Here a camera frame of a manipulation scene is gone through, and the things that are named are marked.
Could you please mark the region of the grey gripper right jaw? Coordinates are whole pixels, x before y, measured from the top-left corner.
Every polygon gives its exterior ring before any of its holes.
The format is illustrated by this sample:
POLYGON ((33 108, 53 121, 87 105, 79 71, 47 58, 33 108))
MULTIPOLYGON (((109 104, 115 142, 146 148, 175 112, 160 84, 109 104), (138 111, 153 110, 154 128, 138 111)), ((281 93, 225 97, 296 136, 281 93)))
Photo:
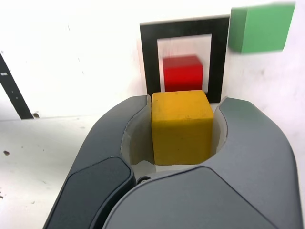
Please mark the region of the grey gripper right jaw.
POLYGON ((298 228, 297 168, 282 130, 248 101, 225 98, 216 112, 216 154, 133 188, 106 229, 298 228))

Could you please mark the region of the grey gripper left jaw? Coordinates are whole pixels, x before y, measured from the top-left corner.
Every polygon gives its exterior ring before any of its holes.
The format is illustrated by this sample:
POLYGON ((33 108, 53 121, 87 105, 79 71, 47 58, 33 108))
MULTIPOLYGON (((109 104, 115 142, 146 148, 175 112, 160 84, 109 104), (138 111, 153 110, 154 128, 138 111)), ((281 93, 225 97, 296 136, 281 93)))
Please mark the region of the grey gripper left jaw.
POLYGON ((133 96, 105 113, 86 136, 45 222, 46 229, 101 229, 137 184, 132 166, 154 163, 151 97, 133 96))

